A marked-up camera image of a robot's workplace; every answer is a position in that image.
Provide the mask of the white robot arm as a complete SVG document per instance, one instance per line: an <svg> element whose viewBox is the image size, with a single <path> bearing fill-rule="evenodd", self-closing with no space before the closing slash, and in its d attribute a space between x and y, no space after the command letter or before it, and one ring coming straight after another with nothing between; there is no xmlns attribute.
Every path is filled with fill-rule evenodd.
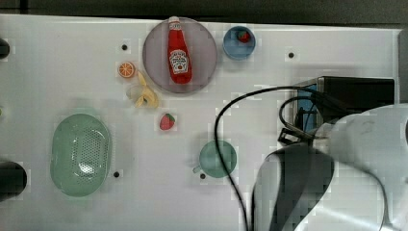
<svg viewBox="0 0 408 231"><path fill-rule="evenodd" d="M251 215L254 231L407 231L406 105L345 116L270 153Z"/></svg>

